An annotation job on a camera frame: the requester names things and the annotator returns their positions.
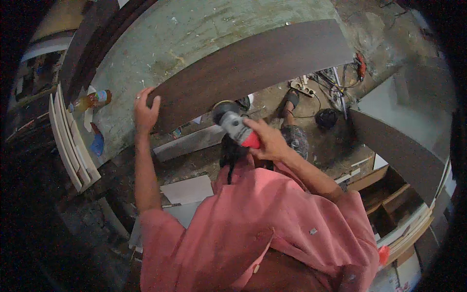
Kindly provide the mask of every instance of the blue object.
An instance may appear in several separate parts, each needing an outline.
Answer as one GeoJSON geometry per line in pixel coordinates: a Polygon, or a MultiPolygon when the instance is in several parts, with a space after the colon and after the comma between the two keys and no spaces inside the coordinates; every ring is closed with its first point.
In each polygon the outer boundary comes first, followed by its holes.
{"type": "Polygon", "coordinates": [[[90,148],[96,153],[97,157],[101,156],[102,151],[104,151],[104,136],[100,133],[96,134],[90,148]]]}

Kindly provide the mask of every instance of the bottle label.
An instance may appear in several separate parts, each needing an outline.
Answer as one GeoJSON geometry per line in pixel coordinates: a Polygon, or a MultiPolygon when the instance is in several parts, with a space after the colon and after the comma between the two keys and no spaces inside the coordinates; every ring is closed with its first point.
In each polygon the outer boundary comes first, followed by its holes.
{"type": "Polygon", "coordinates": [[[107,101],[107,92],[105,90],[101,90],[96,92],[96,97],[98,102],[106,102],[107,101]]]}

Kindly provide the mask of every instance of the green painted surface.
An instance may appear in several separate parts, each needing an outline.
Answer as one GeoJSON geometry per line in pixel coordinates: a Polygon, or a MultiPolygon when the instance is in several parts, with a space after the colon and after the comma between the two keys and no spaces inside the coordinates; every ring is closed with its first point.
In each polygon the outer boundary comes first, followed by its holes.
{"type": "MultiPolygon", "coordinates": [[[[103,155],[93,157],[94,162],[99,167],[134,143],[133,99],[143,87],[158,86],[245,37],[286,22],[330,18],[343,28],[329,0],[158,1],[120,37],[97,69],[92,85],[113,95],[110,104],[94,112],[105,141],[103,155]]],[[[81,133],[89,136],[85,141],[92,140],[86,130],[81,133]]]]}

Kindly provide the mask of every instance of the angle grinder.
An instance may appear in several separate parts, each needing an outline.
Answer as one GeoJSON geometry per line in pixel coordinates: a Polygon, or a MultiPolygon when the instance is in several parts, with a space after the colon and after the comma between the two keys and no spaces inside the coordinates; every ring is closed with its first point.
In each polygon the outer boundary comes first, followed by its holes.
{"type": "Polygon", "coordinates": [[[258,134],[243,123],[244,118],[239,113],[237,103],[223,100],[212,108],[212,119],[240,146],[259,149],[261,143],[258,134]]]}

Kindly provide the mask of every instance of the plastic bottle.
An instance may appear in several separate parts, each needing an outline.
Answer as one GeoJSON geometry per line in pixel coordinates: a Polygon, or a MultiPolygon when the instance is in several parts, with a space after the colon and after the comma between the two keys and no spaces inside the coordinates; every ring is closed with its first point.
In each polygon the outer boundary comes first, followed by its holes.
{"type": "Polygon", "coordinates": [[[82,96],[70,103],[68,111],[84,112],[90,107],[99,107],[108,104],[112,100],[112,93],[110,90],[100,90],[86,96],[82,96]]]}

